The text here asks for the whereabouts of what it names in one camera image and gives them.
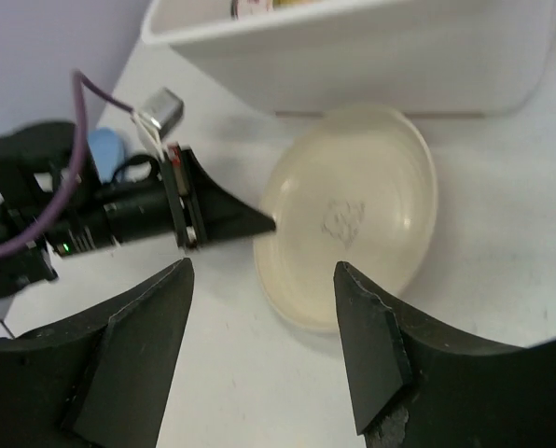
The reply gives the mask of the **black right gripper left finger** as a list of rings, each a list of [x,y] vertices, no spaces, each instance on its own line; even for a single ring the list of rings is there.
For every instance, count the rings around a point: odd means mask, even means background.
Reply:
[[[157,444],[194,290],[181,259],[78,314],[0,339],[0,447]]]

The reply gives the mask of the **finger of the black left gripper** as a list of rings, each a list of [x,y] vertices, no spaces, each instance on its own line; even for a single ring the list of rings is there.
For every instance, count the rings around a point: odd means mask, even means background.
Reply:
[[[222,189],[190,147],[167,146],[160,162],[177,245],[208,245],[276,231],[274,219]]]

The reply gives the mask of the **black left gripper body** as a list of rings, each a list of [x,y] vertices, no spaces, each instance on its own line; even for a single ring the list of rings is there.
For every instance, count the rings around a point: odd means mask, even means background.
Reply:
[[[54,196],[37,182],[50,175],[57,189],[70,160],[75,125],[44,121],[0,135],[0,244],[33,224]],[[0,299],[57,280],[49,255],[65,258],[173,230],[159,162],[138,153],[102,182],[88,157],[80,183],[58,219],[19,252],[0,259]]]

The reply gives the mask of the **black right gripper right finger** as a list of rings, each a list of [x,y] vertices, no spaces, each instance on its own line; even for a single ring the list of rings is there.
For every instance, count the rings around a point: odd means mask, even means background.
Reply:
[[[352,264],[333,274],[356,433],[368,447],[556,447],[556,339],[457,329]]]

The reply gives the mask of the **cream oval plate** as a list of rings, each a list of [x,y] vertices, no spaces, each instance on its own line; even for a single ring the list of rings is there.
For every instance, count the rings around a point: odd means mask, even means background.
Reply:
[[[260,199],[276,224],[254,241],[269,304],[299,328],[336,331],[341,261],[402,293],[428,253],[438,202],[432,153],[402,112],[356,104],[326,113],[293,140]]]

